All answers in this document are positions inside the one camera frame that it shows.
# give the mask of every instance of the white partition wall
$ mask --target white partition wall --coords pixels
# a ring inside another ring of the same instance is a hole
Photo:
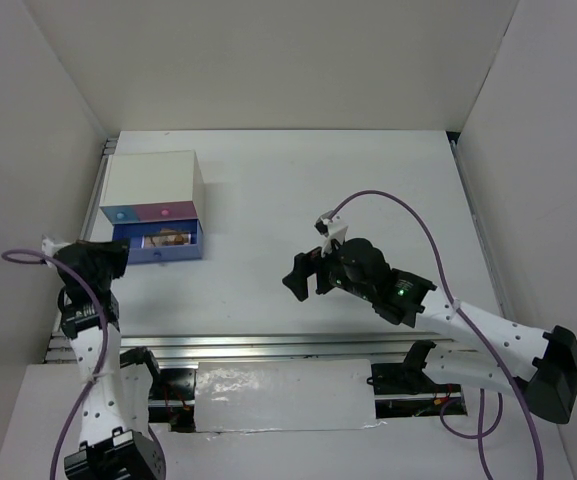
[[[79,233],[103,136],[32,20],[0,0],[0,253]],[[54,319],[57,279],[0,259],[0,448],[28,363]]]
[[[514,316],[577,334],[577,0],[520,2],[459,156]]]
[[[460,130],[517,0],[26,0],[104,126]]]

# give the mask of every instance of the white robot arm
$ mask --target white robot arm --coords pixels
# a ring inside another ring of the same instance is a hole
[[[428,379],[436,384],[462,384],[513,395],[497,362],[470,325],[465,313],[492,344],[522,391],[530,411],[553,423],[567,423],[577,395],[577,340],[562,327],[552,332],[509,322],[460,300],[449,300],[441,288],[413,273],[390,268],[380,250],[363,238],[346,241],[347,225],[327,213],[315,227],[322,246],[298,254],[283,283],[298,300],[308,298],[307,278],[317,277],[317,294],[345,290],[372,304],[393,324],[435,332],[470,347],[452,351],[422,341],[404,361],[405,378],[414,390]]]
[[[101,321],[81,284],[58,269],[64,282],[58,301],[61,330],[76,356],[82,383],[89,387],[81,408],[79,451],[64,459],[66,476],[163,480],[165,461],[148,428],[148,394],[153,382],[160,382],[159,366],[146,348],[121,353],[119,306],[110,291],[112,280],[126,269],[128,242],[56,244],[44,238],[42,250],[85,281],[106,320]]]

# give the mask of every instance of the purple cable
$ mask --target purple cable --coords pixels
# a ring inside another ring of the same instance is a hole
[[[20,258],[14,258],[13,255],[27,255],[38,258],[39,260],[24,260]],[[101,324],[101,331],[103,335],[101,343],[101,351],[99,352],[99,358],[97,359],[95,368],[92,371],[92,376],[94,378],[95,375],[99,374],[104,365],[104,360],[106,359],[106,352],[108,351],[108,319],[104,314],[104,309],[102,308],[101,303],[97,298],[97,295],[95,295],[95,292],[92,291],[90,285],[88,285],[86,281],[83,278],[81,278],[81,276],[77,272],[75,272],[72,268],[70,268],[68,265],[38,250],[16,248],[13,250],[5,251],[4,253],[1,254],[1,258],[6,260],[7,262],[18,263],[23,265],[43,265],[44,263],[52,263],[55,267],[59,268],[60,270],[63,270],[68,275],[70,275],[79,284],[79,286],[81,286],[81,288],[84,289],[88,297],[90,297],[90,301],[95,307],[95,311],[99,315],[99,323]],[[59,463],[59,454],[61,452],[61,447],[64,444],[64,440],[66,439],[66,434],[70,429],[70,425],[72,424],[72,421],[75,418],[77,410],[79,410],[81,404],[84,403],[84,400],[90,393],[90,390],[92,389],[94,384],[95,384],[94,380],[86,382],[84,388],[82,388],[81,393],[77,397],[77,400],[75,400],[75,404],[70,410],[70,413],[66,417],[66,421],[64,422],[64,425],[61,428],[61,432],[59,432],[59,438],[57,439],[57,443],[55,444],[55,450],[53,451],[52,460],[50,461],[50,480],[56,480],[57,478],[57,463]],[[161,444],[159,443],[159,440],[155,436],[154,432],[150,430],[150,427],[149,432],[157,447],[162,451],[162,457],[163,457],[163,450],[161,449]]]
[[[439,412],[439,420],[441,420],[441,424],[446,428],[446,430],[448,430],[450,433],[452,433],[453,435],[459,437],[459,438],[464,438],[466,440],[478,440],[479,437],[481,436],[481,438],[485,438],[488,435],[490,435],[492,432],[494,432],[497,427],[499,426],[499,423],[501,422],[501,417],[504,413],[504,397],[501,393],[498,393],[498,399],[499,399],[499,409],[497,410],[497,418],[495,418],[494,423],[492,424],[492,426],[486,430],[485,432],[482,432],[481,435],[480,434],[474,434],[474,435],[469,435],[467,433],[461,433],[458,432],[457,430],[455,430],[454,428],[452,428],[450,425],[448,425],[448,423],[446,422],[446,409],[456,403],[459,402],[461,399],[460,398],[453,398],[451,400],[448,400],[446,403],[444,403],[441,407],[441,410]],[[483,410],[481,402],[479,404],[479,408],[480,410]]]
[[[479,451],[479,460],[481,461],[481,467],[484,469],[486,478],[488,480],[494,480],[492,478],[492,473],[488,468],[488,462],[486,461],[486,452],[484,452],[484,410],[486,409],[486,391],[482,388],[479,390],[479,421],[477,422],[477,450]]]
[[[444,271],[444,266],[443,266],[443,262],[441,260],[441,255],[439,254],[439,249],[437,248],[437,243],[435,242],[435,239],[433,238],[432,234],[430,233],[430,230],[426,226],[426,223],[422,220],[422,218],[419,216],[419,214],[417,214],[417,212],[415,212],[412,209],[412,207],[410,207],[410,205],[408,205],[406,202],[395,197],[394,195],[391,195],[391,194],[386,193],[386,192],[382,192],[380,190],[362,190],[361,192],[354,193],[353,195],[346,198],[343,202],[341,202],[337,206],[337,208],[335,208],[332,211],[332,213],[329,215],[329,218],[332,218],[335,215],[337,215],[339,213],[339,211],[342,208],[344,208],[349,202],[351,202],[355,198],[361,197],[363,195],[379,195],[382,197],[389,198],[393,202],[395,202],[395,203],[399,204],[400,206],[402,206],[403,208],[405,208],[408,211],[408,213],[410,213],[415,218],[415,220],[417,220],[417,223],[419,224],[421,229],[426,234],[426,237],[428,238],[428,241],[430,242],[430,246],[432,248],[433,254],[435,255],[435,262],[437,263],[437,269],[439,270],[439,278],[441,280],[441,286],[444,289],[444,292],[446,293],[446,297],[448,297],[449,303],[454,304],[455,297],[452,295],[450,288],[448,287],[448,280],[446,279],[446,272]],[[541,449],[541,442],[539,441],[539,433],[537,432],[537,427],[535,425],[535,421],[533,420],[533,418],[530,414],[530,410],[528,409],[528,405],[526,404],[526,400],[524,399],[524,397],[521,393],[521,390],[519,389],[519,386],[517,385],[517,382],[513,378],[512,373],[510,372],[510,369],[508,368],[508,366],[504,362],[503,358],[501,358],[499,353],[497,353],[497,350],[495,349],[493,344],[490,343],[490,340],[488,340],[486,338],[486,336],[482,333],[482,331],[479,330],[477,325],[475,325],[475,323],[470,319],[470,317],[466,314],[466,312],[464,312],[461,308],[458,308],[457,313],[459,313],[461,318],[463,318],[464,322],[466,322],[466,324],[472,329],[472,331],[475,333],[475,335],[477,335],[479,340],[481,340],[481,342],[485,345],[486,349],[488,349],[490,354],[493,356],[493,358],[495,359],[495,361],[499,365],[499,368],[501,368],[501,371],[504,372],[504,375],[508,379],[508,383],[510,383],[510,386],[512,387],[512,391],[514,392],[515,396],[517,397],[517,401],[519,402],[519,406],[521,407],[521,411],[523,412],[524,417],[526,418],[526,423],[528,424],[528,430],[530,430],[530,437],[532,438],[532,443],[535,447],[535,456],[537,459],[537,480],[543,480],[543,478],[544,478],[544,455],[543,455],[543,451]],[[483,422],[483,408],[481,408],[480,410],[481,410],[480,417],[482,419],[481,421]],[[483,444],[482,444],[482,437],[480,435],[480,432],[477,433],[477,436],[478,436],[478,443],[480,443],[479,457],[481,460],[481,464],[482,464],[482,467],[484,468],[484,471],[486,472],[486,475],[489,475],[490,472],[488,471],[488,466],[486,464],[486,459],[485,459],[485,456],[483,453]]]

